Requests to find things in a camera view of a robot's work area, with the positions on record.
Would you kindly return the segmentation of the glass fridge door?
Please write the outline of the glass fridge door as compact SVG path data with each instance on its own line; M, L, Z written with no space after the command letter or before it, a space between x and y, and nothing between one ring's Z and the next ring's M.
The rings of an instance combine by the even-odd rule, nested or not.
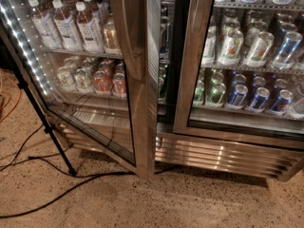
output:
M53 0L38 0L47 8L54 21ZM133 129L146 125L155 132L157 101L157 66L160 41L161 0L61 0L70 9L80 34L83 49L70 51L62 47L49 49L34 26L29 0L1 0L1 37L27 81L29 89L42 109L53 133L62 148L65 145L55 127L55 122L65 120L78 112L122 117L129 120ZM101 52L86 50L77 26L76 3L84 2L99 24L103 39ZM104 25L113 22L121 55L105 51ZM67 91L60 85L57 70L68 67L75 81L75 71L86 69L92 78L93 91ZM102 70L109 77L109 93L95 91L94 74ZM123 73L126 95L113 92L113 76Z
M285 149L304 147L303 118L303 39L293 54L290 67L272 69L271 63L288 31L303 36L303 0L185 0L186 19L180 68L174 130L191 137L216 141L247 143ZM201 63L207 33L216 34L215 59ZM225 35L233 30L243 33L239 61L225 66L218 62ZM243 64L254 38L262 31L275 39L262 67ZM193 104L197 81L204 82L202 104ZM215 83L224 83L226 92L221 107L206 104L207 94ZM243 108L226 106L236 85L245 85L248 93ZM262 112L247 110L259 87L266 87L270 97ZM287 89L293 99L281 115L271 114L269 104L277 93Z

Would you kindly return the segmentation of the green can right door left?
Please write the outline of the green can right door left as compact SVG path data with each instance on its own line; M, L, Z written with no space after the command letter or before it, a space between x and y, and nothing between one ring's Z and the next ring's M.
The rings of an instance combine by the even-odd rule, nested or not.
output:
M194 105L201 105L204 100L204 82L202 80L197 81L197 85L194 93Z

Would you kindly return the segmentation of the stainless steel fridge base grille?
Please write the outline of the stainless steel fridge base grille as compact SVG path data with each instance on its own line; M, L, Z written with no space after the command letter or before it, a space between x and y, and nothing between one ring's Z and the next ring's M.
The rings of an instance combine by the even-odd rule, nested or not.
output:
M304 167L300 149L176 135L166 126L155 133L146 125L133 129L122 117L78 112L54 125L65 145L103 153L146 180L156 162L278 181Z

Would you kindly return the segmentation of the red soda can middle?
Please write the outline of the red soda can middle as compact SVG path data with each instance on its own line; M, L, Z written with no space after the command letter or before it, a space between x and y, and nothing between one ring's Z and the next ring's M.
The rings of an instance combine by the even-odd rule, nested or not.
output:
M123 73L116 73L113 76L113 92L118 95L124 97L126 95L126 85L125 85L125 77Z

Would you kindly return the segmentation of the pale green soda can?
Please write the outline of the pale green soda can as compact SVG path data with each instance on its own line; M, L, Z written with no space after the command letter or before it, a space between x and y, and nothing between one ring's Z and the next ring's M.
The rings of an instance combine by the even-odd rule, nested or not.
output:
M93 83L90 73L84 68L78 68L75 71L75 81L77 89L83 93L89 93L93 91Z

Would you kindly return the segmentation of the white tall can left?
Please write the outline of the white tall can left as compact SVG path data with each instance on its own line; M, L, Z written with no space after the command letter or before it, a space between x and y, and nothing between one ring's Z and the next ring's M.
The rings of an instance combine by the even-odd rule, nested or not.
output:
M215 43L216 43L216 34L209 30L207 33L204 50L202 53L201 63L203 65L212 64L215 59Z

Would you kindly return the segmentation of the blue silver tall can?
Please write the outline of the blue silver tall can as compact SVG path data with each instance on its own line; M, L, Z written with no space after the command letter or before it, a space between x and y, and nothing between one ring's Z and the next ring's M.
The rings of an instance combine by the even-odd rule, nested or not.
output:
M160 58L164 59L168 53L168 25L161 24Z
M271 63L272 69L282 70L289 68L293 54L300 45L303 36L296 31L288 31L283 39L281 46L275 53L275 57Z

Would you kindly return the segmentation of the blue soda can left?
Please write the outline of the blue soda can left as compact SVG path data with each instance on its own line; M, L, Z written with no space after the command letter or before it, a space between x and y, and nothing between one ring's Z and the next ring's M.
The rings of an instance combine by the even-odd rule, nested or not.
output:
M243 108L247 93L248 88L246 85L236 85L227 100L226 106L233 109Z

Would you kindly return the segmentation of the green white soda can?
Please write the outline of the green white soda can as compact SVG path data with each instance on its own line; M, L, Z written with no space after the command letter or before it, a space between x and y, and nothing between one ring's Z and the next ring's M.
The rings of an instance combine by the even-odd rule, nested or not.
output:
M70 91L76 89L76 84L71 70L68 67L62 66L57 70L57 77L63 89Z

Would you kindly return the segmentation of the white tall can middle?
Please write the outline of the white tall can middle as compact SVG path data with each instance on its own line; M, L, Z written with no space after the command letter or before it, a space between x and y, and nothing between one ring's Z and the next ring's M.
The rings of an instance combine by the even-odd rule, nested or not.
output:
M239 30L233 30L225 35L223 40L218 62L225 66L231 66L238 63L239 52L243 44L243 33Z

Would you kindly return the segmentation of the blue soda can middle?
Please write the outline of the blue soda can middle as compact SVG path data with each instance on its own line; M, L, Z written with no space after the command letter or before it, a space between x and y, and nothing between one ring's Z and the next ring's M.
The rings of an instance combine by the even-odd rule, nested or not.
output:
M270 91L266 87L259 87L253 97L250 99L247 110L253 112L262 112L270 97Z

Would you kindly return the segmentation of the white tall can right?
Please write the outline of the white tall can right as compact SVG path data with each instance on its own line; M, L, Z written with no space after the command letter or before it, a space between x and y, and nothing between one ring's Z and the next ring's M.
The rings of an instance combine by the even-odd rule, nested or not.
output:
M244 58L243 64L247 67L263 67L266 57L274 43L274 35L268 31L260 32L253 40Z

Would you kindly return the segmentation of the tea bottle white cap middle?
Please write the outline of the tea bottle white cap middle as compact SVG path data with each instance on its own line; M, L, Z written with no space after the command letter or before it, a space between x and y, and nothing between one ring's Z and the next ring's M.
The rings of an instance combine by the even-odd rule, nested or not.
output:
M70 51L82 50L81 37L70 9L61 0L53 0L52 4L55 8L53 18L63 39L65 49Z

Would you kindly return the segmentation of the tea bottle white cap left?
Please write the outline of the tea bottle white cap left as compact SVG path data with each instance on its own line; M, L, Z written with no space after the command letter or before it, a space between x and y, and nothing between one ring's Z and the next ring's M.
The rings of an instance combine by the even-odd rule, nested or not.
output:
M28 0L28 3L31 7L31 20L41 35L44 45L49 49L61 48L60 34L49 10L42 6L38 0Z

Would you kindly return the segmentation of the blue silver tall can right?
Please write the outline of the blue silver tall can right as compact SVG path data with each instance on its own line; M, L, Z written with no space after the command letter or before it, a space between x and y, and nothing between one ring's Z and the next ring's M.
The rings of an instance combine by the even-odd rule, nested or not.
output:
M293 54L300 45L303 36L296 31L288 31L283 39L281 46L275 53L275 57L271 63L272 69L282 70L289 68Z

